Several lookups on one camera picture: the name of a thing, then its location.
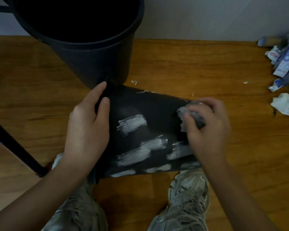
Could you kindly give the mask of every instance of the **white wall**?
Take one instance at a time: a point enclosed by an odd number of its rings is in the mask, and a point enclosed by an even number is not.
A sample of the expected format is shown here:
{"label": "white wall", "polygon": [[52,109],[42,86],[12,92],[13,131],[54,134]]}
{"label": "white wall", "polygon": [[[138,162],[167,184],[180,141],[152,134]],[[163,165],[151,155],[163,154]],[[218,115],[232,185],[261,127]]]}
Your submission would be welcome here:
{"label": "white wall", "polygon": [[[145,4],[137,38],[255,41],[289,31],[289,0],[145,0]],[[0,13],[0,35],[27,33],[12,14]]]}

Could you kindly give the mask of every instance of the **forearm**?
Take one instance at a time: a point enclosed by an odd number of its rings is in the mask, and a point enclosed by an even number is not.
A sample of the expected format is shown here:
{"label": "forearm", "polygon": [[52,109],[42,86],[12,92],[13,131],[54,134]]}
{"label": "forearm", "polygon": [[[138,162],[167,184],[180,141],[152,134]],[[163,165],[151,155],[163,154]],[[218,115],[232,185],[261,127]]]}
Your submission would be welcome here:
{"label": "forearm", "polygon": [[0,212],[0,231],[41,230],[83,179],[81,174],[59,163]]}
{"label": "forearm", "polygon": [[228,163],[205,166],[203,170],[234,230],[279,230]]}

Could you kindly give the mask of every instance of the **wood grain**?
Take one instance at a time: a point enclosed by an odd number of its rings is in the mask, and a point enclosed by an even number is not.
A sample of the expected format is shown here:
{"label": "wood grain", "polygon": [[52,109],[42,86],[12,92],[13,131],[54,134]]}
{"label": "wood grain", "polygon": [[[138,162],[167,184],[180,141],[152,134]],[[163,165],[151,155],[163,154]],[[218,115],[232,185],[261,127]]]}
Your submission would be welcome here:
{"label": "wood grain", "polygon": [[[276,78],[250,42],[136,40],[126,85],[227,106],[229,162],[256,201],[289,230],[289,117],[273,115]],[[0,36],[0,124],[41,164],[63,151],[69,113],[88,93],[52,50],[31,37]],[[167,204],[175,173],[108,178],[94,188],[110,230],[146,230]],[[0,146],[0,210],[39,179]],[[211,190],[210,230],[231,230]]]}

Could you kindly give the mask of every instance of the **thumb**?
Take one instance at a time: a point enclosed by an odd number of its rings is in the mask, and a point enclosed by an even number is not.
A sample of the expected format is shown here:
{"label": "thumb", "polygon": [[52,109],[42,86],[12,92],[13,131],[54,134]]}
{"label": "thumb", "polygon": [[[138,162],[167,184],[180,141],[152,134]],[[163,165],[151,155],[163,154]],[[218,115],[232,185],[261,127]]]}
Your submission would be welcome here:
{"label": "thumb", "polygon": [[108,97],[104,97],[97,110],[95,122],[97,121],[100,125],[107,126],[107,129],[109,129],[109,111],[110,100]]}
{"label": "thumb", "polygon": [[189,114],[189,112],[184,114],[184,120],[189,144],[193,145],[193,143],[201,141],[202,133],[198,129],[195,119]]}

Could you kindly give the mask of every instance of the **shoe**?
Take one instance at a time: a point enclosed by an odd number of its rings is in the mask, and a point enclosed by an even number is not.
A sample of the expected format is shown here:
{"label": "shoe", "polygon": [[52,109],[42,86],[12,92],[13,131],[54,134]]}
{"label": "shoe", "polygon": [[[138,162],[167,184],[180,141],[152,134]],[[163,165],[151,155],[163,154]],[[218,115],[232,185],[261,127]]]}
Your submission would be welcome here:
{"label": "shoe", "polygon": [[199,169],[181,171],[168,190],[168,206],[156,216],[148,231],[208,231],[208,181]]}
{"label": "shoe", "polygon": [[[57,155],[52,169],[62,153]],[[108,231],[104,210],[91,196],[92,185],[85,180],[48,221],[42,231]]]}

